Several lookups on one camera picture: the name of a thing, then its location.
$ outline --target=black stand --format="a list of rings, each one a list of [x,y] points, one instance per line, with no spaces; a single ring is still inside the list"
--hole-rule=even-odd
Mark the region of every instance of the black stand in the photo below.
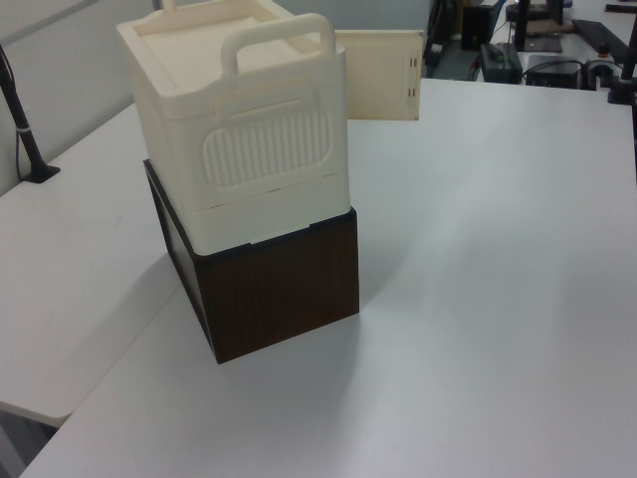
[[[24,113],[20,99],[18,98],[18,92],[16,91],[16,85],[13,80],[13,75],[9,68],[9,63],[6,60],[4,50],[0,46],[0,88],[9,106],[9,111],[13,117],[13,121],[16,124],[16,130],[20,134],[24,148],[29,155],[31,161],[31,172],[22,178],[24,181],[42,183],[50,177],[60,172],[59,167],[50,166],[40,154],[36,140],[31,132],[31,127],[27,121],[27,116]]]
[[[518,52],[555,52],[561,53],[561,42],[554,37],[527,38],[529,25],[529,8],[531,0],[520,0],[518,3],[518,19],[514,33],[514,46]]]
[[[150,161],[144,166],[168,253],[217,362],[358,312],[356,211],[200,256]]]
[[[630,42],[628,43],[628,52],[626,53],[626,62],[621,71],[621,76],[608,92],[608,102],[614,105],[635,106],[635,87],[633,85],[633,72],[635,63],[637,62],[637,16],[633,23],[633,31],[630,34]]]

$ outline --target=dark wooden box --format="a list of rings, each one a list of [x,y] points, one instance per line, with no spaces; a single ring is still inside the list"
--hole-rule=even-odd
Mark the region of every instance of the dark wooden box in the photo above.
[[[168,252],[217,362],[358,312],[353,208],[301,231],[199,256],[150,161],[144,165]]]

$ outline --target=black cable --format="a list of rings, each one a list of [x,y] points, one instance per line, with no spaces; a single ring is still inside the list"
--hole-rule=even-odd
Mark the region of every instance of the black cable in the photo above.
[[[4,62],[5,67],[9,71],[9,76],[11,77],[11,83],[13,84],[13,88],[16,87],[16,78],[13,75],[13,69],[11,68],[11,64],[9,63],[9,59],[7,58],[7,54],[4,53],[4,49],[2,45],[0,45],[0,58]],[[20,132],[16,130],[16,172],[18,173],[18,180],[22,182],[22,174],[20,174]]]
[[[18,180],[22,182],[22,174],[20,174],[20,133],[16,130],[16,172]]]
[[[505,25],[507,25],[507,21],[505,21],[505,23],[503,23],[501,26],[499,26],[496,30],[494,30],[494,33],[491,34],[491,38],[494,38],[494,35],[496,35],[496,33],[498,33],[500,30],[502,30],[502,27],[504,27]]]
[[[2,45],[0,45],[0,57],[2,58],[2,61],[4,62],[5,66],[7,67],[7,70],[9,70],[9,76],[11,77],[11,83],[15,87],[16,86],[16,79],[13,76],[13,70],[11,69],[11,64],[9,63],[9,59],[7,58],[7,54],[4,53]]]
[[[471,65],[469,66],[469,73],[467,74],[468,82],[474,81],[474,77],[476,76],[476,71],[478,70],[479,67],[480,67],[480,55],[478,55],[476,59],[473,62],[471,62]]]
[[[539,65],[535,65],[534,67],[530,67],[528,70],[522,73],[522,78],[526,79],[528,73],[534,73],[538,70],[543,70],[544,68],[554,67],[556,65],[572,64],[572,63],[576,63],[577,65],[579,65],[579,70],[581,70],[581,67],[584,66],[583,63],[578,62],[577,60],[558,60],[554,62],[545,62],[545,63],[540,63]]]

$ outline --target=black device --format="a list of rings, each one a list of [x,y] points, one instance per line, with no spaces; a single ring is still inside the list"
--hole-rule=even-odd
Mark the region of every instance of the black device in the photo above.
[[[484,5],[482,0],[472,0],[463,9],[460,48],[478,51],[480,45],[489,43],[504,3],[505,0],[498,0],[493,5]]]
[[[590,45],[597,53],[603,53],[606,47],[610,47],[610,54],[617,63],[624,63],[628,53],[628,47],[613,32],[608,30],[603,23],[590,22],[588,20],[573,20],[575,33]]]
[[[531,0],[520,0],[518,3],[518,21],[514,34],[514,45],[519,52],[561,52],[561,43],[556,37],[527,38],[527,26],[529,24],[529,10]],[[546,10],[550,20],[557,25],[564,23],[564,0],[546,0]]]
[[[635,5],[614,5],[607,3],[604,11],[610,13],[637,13],[637,6]]]
[[[569,62],[552,65],[554,62]],[[577,90],[579,65],[574,58],[531,55],[527,69],[527,85],[532,87],[568,88]]]
[[[507,5],[505,9],[505,15],[507,21],[510,23],[514,23],[518,21],[518,4]],[[527,13],[527,19],[530,22],[535,20],[548,20],[550,18],[550,14],[548,13],[548,8],[546,5],[541,5],[538,3],[532,3],[529,5],[529,12]]]
[[[481,45],[480,66],[487,83],[517,85],[522,80],[522,64],[511,44]]]
[[[7,60],[7,56],[5,55],[2,46],[0,46],[0,88],[2,88],[2,93],[7,101],[7,106],[9,107],[13,121],[16,124],[16,131],[20,135],[24,148],[29,156],[29,160],[31,161],[31,172],[24,176],[22,180],[42,183],[60,172],[60,168],[50,166],[44,162],[44,159],[42,159],[40,149],[38,149],[36,140],[31,132],[31,127],[27,121],[27,116],[25,115],[20,99],[18,98],[13,72],[11,71],[9,61]]]

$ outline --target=electronic equipment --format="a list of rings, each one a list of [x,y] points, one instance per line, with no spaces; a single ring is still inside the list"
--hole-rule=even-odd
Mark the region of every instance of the electronic equipment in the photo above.
[[[505,9],[505,14],[507,21],[510,23],[514,23],[518,21],[518,4],[508,5]],[[532,3],[529,5],[529,13],[527,18],[530,22],[534,20],[548,20],[550,18],[550,14],[548,13],[548,9],[546,5],[541,5],[537,3]]]
[[[518,21],[514,35],[514,45],[519,52],[557,52],[561,53],[559,38],[548,36],[539,41],[537,38],[527,38],[527,26],[529,24],[529,11],[531,0],[520,0],[518,4]],[[546,0],[546,10],[555,25],[562,25],[564,0]]]
[[[568,62],[552,65],[554,62]],[[527,85],[532,87],[568,88],[577,90],[579,65],[574,58],[531,55],[527,69]]]
[[[462,38],[463,50],[480,50],[480,45],[489,43],[505,0],[486,5],[483,0],[472,0],[463,9]]]
[[[610,47],[610,54],[617,63],[625,63],[628,47],[603,23],[588,20],[573,20],[575,33],[590,45],[597,53],[602,52],[606,44]]]
[[[522,80],[522,64],[513,45],[481,45],[480,66],[487,83],[517,85]]]

